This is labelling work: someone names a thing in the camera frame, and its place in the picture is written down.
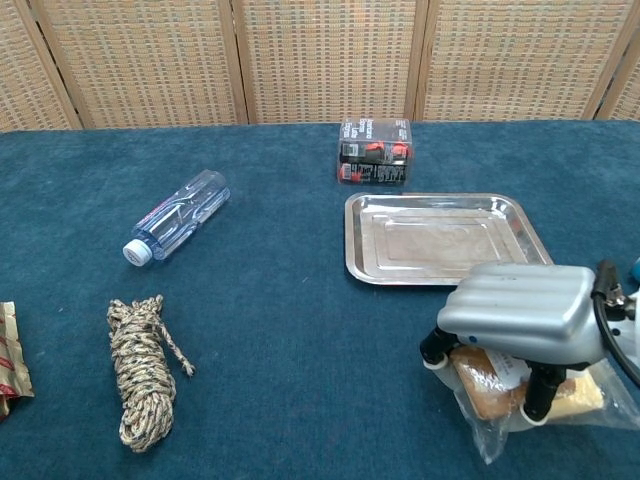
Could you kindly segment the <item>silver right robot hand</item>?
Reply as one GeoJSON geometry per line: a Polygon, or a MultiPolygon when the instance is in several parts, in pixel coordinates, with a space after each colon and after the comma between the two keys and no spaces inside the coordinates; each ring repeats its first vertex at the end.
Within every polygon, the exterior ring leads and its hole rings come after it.
{"type": "Polygon", "coordinates": [[[585,370],[605,356],[591,299],[595,279],[582,266],[473,267],[420,343],[424,366],[443,369],[457,345],[520,359],[530,369],[521,414],[531,425],[544,424],[567,371],[585,370]]]}

